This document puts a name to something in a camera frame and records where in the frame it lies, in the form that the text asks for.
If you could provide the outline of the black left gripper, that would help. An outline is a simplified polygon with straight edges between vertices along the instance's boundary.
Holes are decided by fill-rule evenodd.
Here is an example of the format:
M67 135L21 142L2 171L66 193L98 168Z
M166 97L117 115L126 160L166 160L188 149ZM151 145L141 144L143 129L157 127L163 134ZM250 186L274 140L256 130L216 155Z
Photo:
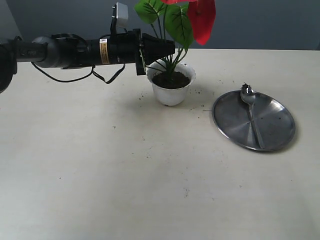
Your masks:
M163 40L147 33L141 36L139 28L89 40L87 45L88 64L96 66L135 64L138 76L146 74L144 63L148 66L175 53L174 41Z

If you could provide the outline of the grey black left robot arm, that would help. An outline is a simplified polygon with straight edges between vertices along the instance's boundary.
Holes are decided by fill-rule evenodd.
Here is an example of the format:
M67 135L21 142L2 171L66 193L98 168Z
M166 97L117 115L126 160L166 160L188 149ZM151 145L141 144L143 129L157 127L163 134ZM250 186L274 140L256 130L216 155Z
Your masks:
M87 77L94 75L97 66L134 64L136 74L143 76L153 62L175 53L172 40L161 40L136 28L124 33L116 31L98 39L88 39L72 33L40 36L32 42L14 39L0 41L0 91L4 92L18 72L18 63L30 62L38 71L53 79L45 68L63 70L90 68Z

